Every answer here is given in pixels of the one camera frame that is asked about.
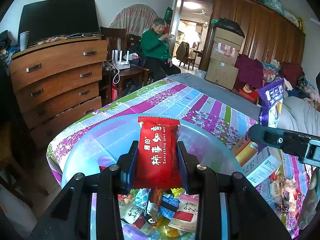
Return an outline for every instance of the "green sweater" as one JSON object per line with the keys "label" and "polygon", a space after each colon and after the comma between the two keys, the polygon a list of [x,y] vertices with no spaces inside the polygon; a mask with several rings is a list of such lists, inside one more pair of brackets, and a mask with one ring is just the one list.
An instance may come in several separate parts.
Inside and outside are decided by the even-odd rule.
{"label": "green sweater", "polygon": [[143,55],[146,57],[154,57],[165,61],[171,58],[167,40],[161,41],[159,38],[162,34],[156,34],[152,30],[143,33],[141,37],[141,48]]}

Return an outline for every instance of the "white blanket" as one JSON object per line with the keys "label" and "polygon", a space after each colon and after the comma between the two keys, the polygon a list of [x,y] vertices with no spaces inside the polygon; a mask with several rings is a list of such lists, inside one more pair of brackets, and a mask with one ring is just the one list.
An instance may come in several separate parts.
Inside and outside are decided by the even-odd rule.
{"label": "white blanket", "polygon": [[284,98],[277,127],[320,136],[320,112],[300,98]]}

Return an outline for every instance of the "screw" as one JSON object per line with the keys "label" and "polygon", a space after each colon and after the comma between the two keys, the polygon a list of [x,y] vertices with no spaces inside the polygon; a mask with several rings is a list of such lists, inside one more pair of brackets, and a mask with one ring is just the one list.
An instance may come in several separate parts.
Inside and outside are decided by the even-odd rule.
{"label": "screw", "polygon": [[79,180],[79,179],[82,179],[82,177],[83,177],[83,174],[82,173],[77,173],[77,174],[75,174],[75,179],[76,180]]}
{"label": "screw", "polygon": [[117,164],[112,164],[112,165],[110,165],[109,169],[111,171],[116,171],[117,169],[119,169],[119,166]]}
{"label": "screw", "polygon": [[243,175],[240,173],[240,172],[235,172],[233,173],[233,176],[236,178],[236,179],[242,179]]}
{"label": "screw", "polygon": [[198,164],[197,165],[197,169],[200,171],[204,171],[207,168],[207,166],[203,165],[203,164]]}

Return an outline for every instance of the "black pants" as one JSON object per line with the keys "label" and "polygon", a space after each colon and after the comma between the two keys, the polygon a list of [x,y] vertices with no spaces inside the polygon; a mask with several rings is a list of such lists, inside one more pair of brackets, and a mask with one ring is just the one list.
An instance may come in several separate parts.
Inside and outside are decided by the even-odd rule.
{"label": "black pants", "polygon": [[154,57],[147,57],[144,66],[152,71],[153,82],[165,78],[166,74],[170,76],[181,73],[181,70],[177,66],[170,66],[167,60],[162,61]]}

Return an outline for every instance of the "black television screen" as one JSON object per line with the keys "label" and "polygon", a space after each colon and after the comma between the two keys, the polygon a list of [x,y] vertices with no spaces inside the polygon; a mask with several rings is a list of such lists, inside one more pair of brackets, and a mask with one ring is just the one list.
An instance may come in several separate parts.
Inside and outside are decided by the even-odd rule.
{"label": "black television screen", "polygon": [[20,33],[30,31],[28,44],[63,35],[99,33],[94,0],[46,0],[23,7]]}

